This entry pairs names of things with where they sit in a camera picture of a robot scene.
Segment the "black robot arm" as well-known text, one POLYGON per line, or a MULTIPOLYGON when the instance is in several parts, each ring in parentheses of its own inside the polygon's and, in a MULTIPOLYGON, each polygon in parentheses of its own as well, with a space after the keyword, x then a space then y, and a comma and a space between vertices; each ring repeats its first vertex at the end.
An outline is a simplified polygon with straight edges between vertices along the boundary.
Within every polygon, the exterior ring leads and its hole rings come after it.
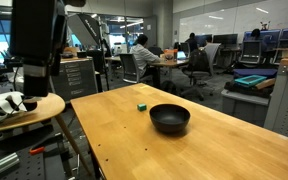
POLYGON ((86 0, 13 0, 10 53, 23 62, 26 96, 46 97, 49 77, 59 74, 66 31, 67 5, 86 0))

